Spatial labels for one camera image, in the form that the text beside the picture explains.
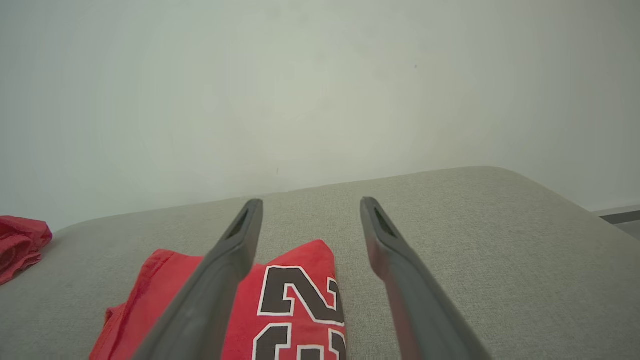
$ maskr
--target gray sofa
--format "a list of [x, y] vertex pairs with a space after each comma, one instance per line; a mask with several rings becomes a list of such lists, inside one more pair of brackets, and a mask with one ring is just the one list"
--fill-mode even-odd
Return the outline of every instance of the gray sofa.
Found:
[[[640, 354], [640, 241], [514, 172], [455, 168], [263, 196], [256, 262], [333, 250], [352, 358], [399, 357], [359, 216], [379, 200], [497, 358]], [[0, 286], [0, 358], [86, 357], [158, 249], [204, 255], [247, 199], [92, 220]]]

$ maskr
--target printed number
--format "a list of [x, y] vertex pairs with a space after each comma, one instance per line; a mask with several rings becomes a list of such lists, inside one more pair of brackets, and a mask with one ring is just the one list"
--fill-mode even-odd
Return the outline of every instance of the printed number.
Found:
[[329, 305], [300, 266], [269, 266], [264, 273], [258, 316], [293, 316], [296, 299], [287, 296], [292, 288], [305, 306], [311, 319], [317, 323], [344, 326], [344, 313], [340, 291], [335, 279], [327, 278], [326, 290], [333, 295]]
[[281, 348], [291, 348], [291, 323], [271, 323], [253, 339], [253, 360], [280, 358]]
[[[338, 360], [346, 360], [343, 333], [329, 329], [329, 351]], [[253, 339], [253, 360], [277, 360], [280, 349], [291, 348], [291, 323], [270, 323]], [[324, 346], [298, 345], [298, 360], [324, 360]]]
[[[269, 266], [264, 273], [258, 316], [293, 316], [296, 299], [288, 297], [289, 288], [298, 296], [316, 323], [344, 326], [344, 313], [338, 283], [327, 277], [326, 290], [333, 295], [331, 305], [305, 269], [300, 266]], [[346, 360], [344, 334], [329, 329], [329, 351], [338, 360]], [[270, 323], [253, 339], [253, 360], [280, 358], [280, 349], [291, 348], [291, 323]], [[324, 346], [299, 345], [299, 360], [324, 360]]]

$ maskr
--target clothing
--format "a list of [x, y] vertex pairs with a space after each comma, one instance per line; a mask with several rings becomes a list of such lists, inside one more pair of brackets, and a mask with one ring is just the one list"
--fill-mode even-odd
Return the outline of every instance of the clothing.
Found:
[[40, 249], [51, 238], [51, 230], [43, 221], [0, 217], [0, 285], [37, 264], [42, 258]]
[[[107, 310], [91, 359], [131, 358], [202, 257], [157, 250], [129, 300]], [[345, 359], [346, 333], [333, 253], [312, 241], [255, 265], [238, 286], [225, 359]]]

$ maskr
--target folded red jersey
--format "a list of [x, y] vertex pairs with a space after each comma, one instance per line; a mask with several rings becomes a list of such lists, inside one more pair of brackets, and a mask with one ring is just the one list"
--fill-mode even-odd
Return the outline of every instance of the folded red jersey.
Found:
[[[129, 300], [107, 310], [91, 359], [129, 359], [202, 257], [157, 250]], [[225, 359], [345, 359], [346, 339], [333, 253], [312, 241], [255, 265], [238, 286]]]

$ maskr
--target gray fabric surface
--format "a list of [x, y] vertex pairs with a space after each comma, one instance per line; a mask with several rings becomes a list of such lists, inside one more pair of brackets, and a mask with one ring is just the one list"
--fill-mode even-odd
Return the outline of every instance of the gray fabric surface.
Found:
[[[376, 197], [498, 358], [640, 353], [640, 241], [507, 170], [457, 168], [264, 196], [257, 261], [333, 250], [352, 358], [399, 356], [358, 214]], [[86, 357], [158, 248], [203, 255], [246, 199], [92, 220], [0, 286], [0, 358]]]

